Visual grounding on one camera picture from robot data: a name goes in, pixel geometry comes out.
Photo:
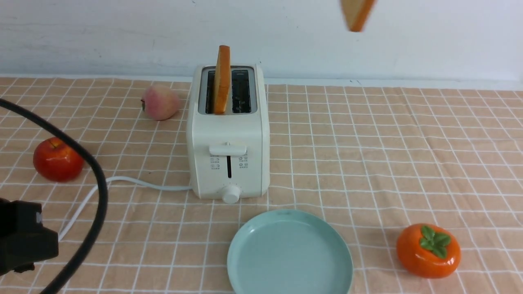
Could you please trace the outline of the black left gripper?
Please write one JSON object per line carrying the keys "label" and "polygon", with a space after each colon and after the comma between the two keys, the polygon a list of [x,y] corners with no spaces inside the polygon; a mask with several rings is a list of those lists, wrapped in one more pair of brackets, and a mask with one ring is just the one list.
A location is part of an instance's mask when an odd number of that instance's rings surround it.
{"label": "black left gripper", "polygon": [[58,233],[43,225],[41,203],[0,201],[0,274],[34,270],[59,254]]}

